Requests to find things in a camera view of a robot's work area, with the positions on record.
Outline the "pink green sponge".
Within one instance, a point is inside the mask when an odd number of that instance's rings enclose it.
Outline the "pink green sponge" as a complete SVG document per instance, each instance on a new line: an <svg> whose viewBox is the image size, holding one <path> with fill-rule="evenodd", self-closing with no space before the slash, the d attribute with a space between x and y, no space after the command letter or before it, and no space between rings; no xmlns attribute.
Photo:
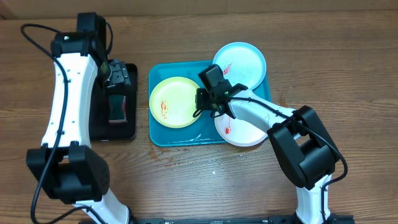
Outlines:
<svg viewBox="0 0 398 224"><path fill-rule="evenodd" d="M125 123L126 97L124 95L109 95L109 116L110 123Z"/></svg>

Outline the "yellow-green rimmed plate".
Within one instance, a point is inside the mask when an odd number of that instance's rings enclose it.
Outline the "yellow-green rimmed plate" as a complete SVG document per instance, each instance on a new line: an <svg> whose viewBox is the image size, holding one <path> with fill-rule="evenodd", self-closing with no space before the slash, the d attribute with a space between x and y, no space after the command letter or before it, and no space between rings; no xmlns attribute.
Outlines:
<svg viewBox="0 0 398 224"><path fill-rule="evenodd" d="M199 86L185 77L166 78L155 86L149 98L151 115L168 128L184 128L193 124L198 117L195 97Z"/></svg>

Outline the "white plate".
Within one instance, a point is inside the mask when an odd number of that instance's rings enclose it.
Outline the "white plate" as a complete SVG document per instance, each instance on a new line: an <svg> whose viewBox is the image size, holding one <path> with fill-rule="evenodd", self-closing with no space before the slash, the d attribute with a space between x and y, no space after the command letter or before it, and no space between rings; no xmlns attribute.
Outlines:
<svg viewBox="0 0 398 224"><path fill-rule="evenodd" d="M233 119L227 114L215 118L215 127L226 142L239 147L254 146L268 137L264 131L254 125Z"/></svg>

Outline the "light blue plate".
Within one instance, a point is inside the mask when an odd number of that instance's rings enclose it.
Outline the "light blue plate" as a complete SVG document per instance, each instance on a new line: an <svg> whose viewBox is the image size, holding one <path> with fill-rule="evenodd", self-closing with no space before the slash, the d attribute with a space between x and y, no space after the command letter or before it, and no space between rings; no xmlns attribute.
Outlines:
<svg viewBox="0 0 398 224"><path fill-rule="evenodd" d="M217 51L213 58L232 85L256 89L266 79L267 64L262 52L246 42L232 42Z"/></svg>

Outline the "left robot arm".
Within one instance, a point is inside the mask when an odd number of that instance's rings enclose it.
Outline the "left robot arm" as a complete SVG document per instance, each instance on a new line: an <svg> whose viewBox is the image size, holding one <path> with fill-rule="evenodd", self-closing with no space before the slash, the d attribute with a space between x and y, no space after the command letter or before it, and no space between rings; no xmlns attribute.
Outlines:
<svg viewBox="0 0 398 224"><path fill-rule="evenodd" d="M94 12L80 13L74 32L55 31L47 51L55 67L49 124L40 147L26 155L37 191L86 212L92 223L134 219L91 145L136 136L137 67L110 59L112 46L111 25Z"/></svg>

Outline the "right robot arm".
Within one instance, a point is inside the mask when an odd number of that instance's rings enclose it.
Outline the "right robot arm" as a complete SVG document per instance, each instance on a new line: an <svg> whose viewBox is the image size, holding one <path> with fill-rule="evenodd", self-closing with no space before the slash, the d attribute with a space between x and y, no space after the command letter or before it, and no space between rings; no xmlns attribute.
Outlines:
<svg viewBox="0 0 398 224"><path fill-rule="evenodd" d="M243 84L230 84L221 68L210 65L198 74L204 87L196 93L196 114L208 110L212 118L227 114L265 132L280 168L297 189L295 216L301 223L327 223L328 186L335 164L347 165L316 112L275 105Z"/></svg>

